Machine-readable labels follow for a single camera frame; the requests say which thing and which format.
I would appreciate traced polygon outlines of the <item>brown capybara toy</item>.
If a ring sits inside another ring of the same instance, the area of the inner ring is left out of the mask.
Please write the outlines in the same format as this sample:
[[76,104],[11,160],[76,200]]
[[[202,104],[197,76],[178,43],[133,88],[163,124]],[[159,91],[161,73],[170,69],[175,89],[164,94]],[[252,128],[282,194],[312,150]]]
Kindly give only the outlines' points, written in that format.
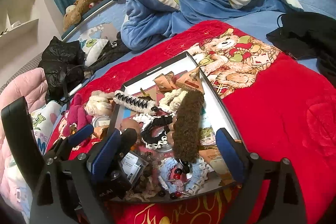
[[132,128],[136,131],[136,133],[137,133],[136,144],[140,144],[141,143],[141,127],[140,127],[139,123],[137,121],[133,120],[133,119],[130,119],[130,118],[124,119],[120,123],[120,131],[124,132],[128,128]]

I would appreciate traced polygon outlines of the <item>black card packet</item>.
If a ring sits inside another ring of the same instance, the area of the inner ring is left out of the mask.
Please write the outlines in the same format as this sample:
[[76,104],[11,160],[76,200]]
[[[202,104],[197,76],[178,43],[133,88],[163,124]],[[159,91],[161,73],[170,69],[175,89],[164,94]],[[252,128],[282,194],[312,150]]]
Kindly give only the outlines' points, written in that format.
[[126,174],[131,186],[135,186],[138,179],[143,174],[148,162],[138,156],[133,151],[128,152],[121,161],[123,172]]

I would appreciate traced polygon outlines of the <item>brown fuzzy hair clip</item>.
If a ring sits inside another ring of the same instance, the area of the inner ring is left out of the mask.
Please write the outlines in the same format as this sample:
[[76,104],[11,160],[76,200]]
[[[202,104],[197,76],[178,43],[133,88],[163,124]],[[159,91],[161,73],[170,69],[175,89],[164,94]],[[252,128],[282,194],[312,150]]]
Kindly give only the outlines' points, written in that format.
[[199,122],[204,95],[198,90],[187,92],[177,111],[173,125],[173,153],[176,159],[196,162],[199,144]]

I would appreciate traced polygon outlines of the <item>magenta plush bunny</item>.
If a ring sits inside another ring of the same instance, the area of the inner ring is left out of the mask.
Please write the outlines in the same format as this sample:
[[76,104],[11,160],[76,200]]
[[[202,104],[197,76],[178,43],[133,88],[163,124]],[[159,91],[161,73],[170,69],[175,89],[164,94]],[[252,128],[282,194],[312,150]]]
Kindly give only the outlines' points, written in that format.
[[66,125],[62,130],[62,135],[68,137],[77,133],[78,130],[82,129],[88,124],[92,123],[93,117],[90,116],[84,106],[83,100],[80,94],[75,94],[72,105],[70,106],[67,116],[65,117]]

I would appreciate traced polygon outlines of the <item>white black hair claw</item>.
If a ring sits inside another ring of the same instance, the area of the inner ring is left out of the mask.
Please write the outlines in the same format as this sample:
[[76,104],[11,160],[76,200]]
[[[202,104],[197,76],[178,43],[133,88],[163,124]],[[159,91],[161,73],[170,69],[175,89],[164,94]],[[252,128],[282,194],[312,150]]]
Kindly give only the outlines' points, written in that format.
[[121,90],[114,92],[113,101],[127,109],[133,110],[137,113],[147,115],[155,115],[159,108],[157,102],[154,100],[147,100],[133,95],[129,95]]

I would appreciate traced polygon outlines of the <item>cream plush rabbit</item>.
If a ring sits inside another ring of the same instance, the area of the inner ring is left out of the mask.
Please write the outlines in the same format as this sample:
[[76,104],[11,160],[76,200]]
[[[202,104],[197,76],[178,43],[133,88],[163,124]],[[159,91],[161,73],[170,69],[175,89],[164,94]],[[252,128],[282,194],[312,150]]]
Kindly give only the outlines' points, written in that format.
[[105,115],[111,117],[114,109],[114,92],[105,93],[100,90],[93,91],[84,109],[93,116]]

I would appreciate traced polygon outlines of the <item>black cardboard box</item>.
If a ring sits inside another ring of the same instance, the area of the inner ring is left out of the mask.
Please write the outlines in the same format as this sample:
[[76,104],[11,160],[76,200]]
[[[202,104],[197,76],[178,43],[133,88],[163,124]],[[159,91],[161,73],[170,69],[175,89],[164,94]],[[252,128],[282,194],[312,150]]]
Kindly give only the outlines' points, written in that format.
[[[137,113],[115,104],[111,118],[113,127],[127,118],[137,121],[141,127],[141,143],[130,150],[148,162],[135,186],[126,192],[125,202],[170,202],[174,199],[190,198],[219,188],[231,186],[221,184],[221,178],[199,155],[190,163],[175,158],[173,153],[174,123],[181,102],[189,90],[177,87],[171,92],[160,92],[154,79],[160,74],[174,73],[176,82],[181,75],[198,67],[193,57],[183,52],[153,69],[126,82],[119,89],[129,95],[157,102],[159,111],[155,115]],[[204,88],[205,102],[199,122],[199,141],[214,139],[217,131],[224,128],[235,140],[240,140],[239,132],[209,80],[199,69]]]

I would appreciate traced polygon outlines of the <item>white monsters pillow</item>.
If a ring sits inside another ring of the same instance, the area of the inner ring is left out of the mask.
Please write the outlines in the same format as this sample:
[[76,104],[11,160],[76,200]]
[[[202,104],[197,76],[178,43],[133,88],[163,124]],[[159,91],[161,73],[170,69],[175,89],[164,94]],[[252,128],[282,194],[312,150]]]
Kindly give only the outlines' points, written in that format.
[[1,112],[5,132],[1,193],[26,218],[30,217],[34,189],[60,110],[59,104],[51,102],[30,113],[25,98],[21,97]]

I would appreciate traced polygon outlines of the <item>black puffer jacket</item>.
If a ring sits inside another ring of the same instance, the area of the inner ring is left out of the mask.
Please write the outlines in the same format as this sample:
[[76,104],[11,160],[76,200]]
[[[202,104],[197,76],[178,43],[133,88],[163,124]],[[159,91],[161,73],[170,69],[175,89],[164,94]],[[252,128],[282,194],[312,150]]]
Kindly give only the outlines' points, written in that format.
[[61,103],[84,80],[84,57],[79,41],[66,43],[56,36],[51,39],[39,63],[48,85],[46,102]]

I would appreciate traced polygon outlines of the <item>red plush blanket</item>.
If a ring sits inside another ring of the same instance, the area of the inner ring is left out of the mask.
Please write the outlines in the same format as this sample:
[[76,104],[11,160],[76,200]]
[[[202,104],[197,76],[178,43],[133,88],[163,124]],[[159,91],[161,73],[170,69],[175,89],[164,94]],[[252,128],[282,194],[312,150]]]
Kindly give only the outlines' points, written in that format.
[[[214,38],[229,28],[217,20],[196,24],[81,88],[112,92],[128,80]],[[335,88],[322,75],[280,53],[255,82],[226,96],[228,108],[251,152],[267,160],[288,158],[302,190],[308,223],[335,223]]]

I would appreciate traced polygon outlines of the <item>small monsters pillow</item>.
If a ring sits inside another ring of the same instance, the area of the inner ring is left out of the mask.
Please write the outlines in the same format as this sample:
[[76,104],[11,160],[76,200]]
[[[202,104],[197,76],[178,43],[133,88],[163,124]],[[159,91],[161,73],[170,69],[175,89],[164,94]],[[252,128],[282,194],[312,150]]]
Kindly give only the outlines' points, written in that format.
[[84,65],[86,67],[89,67],[98,60],[108,42],[108,39],[88,39],[80,42],[81,49],[85,55]]

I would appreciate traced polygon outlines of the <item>brown plush dog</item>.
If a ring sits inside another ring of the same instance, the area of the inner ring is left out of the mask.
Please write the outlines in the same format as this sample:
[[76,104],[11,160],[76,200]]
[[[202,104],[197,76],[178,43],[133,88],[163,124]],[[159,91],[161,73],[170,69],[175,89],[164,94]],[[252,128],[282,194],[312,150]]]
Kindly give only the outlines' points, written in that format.
[[63,31],[68,30],[70,26],[78,24],[81,21],[82,15],[88,12],[92,3],[102,0],[77,0],[73,5],[66,9],[63,18]]

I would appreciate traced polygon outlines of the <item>black clothing pile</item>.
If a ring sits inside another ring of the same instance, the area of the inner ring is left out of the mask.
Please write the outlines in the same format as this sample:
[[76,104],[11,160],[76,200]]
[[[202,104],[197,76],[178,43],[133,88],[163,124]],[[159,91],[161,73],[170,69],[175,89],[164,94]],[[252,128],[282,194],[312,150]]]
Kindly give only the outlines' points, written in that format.
[[335,85],[335,19],[315,12],[281,14],[266,38],[296,60],[316,59],[318,71]]

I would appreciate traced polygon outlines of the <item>white wall shelf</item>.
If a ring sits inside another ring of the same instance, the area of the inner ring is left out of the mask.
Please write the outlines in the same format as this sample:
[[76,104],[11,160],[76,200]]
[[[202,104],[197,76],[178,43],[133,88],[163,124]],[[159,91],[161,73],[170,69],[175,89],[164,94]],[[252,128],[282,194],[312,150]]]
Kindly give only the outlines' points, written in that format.
[[38,24],[32,16],[35,0],[1,0],[1,47],[14,42]]

